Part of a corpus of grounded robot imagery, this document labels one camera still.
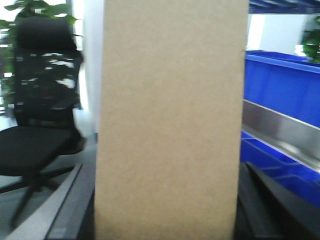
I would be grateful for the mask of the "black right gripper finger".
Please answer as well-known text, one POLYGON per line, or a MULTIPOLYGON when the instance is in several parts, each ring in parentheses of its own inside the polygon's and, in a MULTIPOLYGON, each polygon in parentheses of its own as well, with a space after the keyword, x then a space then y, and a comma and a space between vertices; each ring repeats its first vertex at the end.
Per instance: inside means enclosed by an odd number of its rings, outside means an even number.
POLYGON ((320 209, 250 162, 241 162, 233 238, 318 240, 320 209))

